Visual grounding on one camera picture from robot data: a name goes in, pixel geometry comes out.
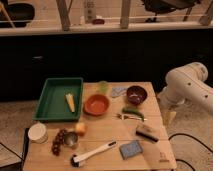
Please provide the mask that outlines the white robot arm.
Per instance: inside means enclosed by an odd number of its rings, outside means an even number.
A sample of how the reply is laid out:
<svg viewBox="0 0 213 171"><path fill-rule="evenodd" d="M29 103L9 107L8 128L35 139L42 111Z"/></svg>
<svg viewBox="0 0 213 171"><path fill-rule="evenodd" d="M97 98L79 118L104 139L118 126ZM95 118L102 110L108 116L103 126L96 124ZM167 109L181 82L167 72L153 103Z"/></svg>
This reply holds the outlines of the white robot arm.
<svg viewBox="0 0 213 171"><path fill-rule="evenodd" d="M207 78L208 70L200 62L174 68L166 74L166 86L157 95L165 126L175 118L174 108L182 105L185 100L190 100L213 114L213 88L205 84Z"/></svg>

